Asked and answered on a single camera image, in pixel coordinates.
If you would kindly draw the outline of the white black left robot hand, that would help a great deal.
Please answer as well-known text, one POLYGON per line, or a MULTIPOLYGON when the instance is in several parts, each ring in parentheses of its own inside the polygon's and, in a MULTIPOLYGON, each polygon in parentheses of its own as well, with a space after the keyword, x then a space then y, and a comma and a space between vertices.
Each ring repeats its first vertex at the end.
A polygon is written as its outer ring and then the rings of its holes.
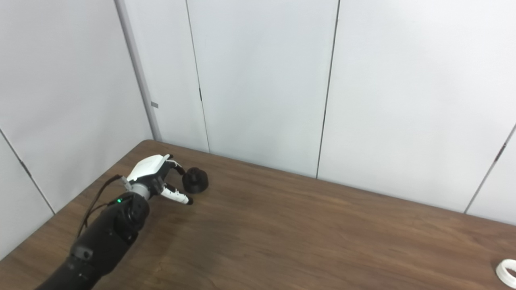
POLYGON ((128 192, 135 193, 148 201, 153 196, 163 196, 175 202, 192 205, 194 201, 177 187, 165 182, 170 170, 183 176, 186 171, 170 155, 153 155, 140 160, 122 182, 128 192))

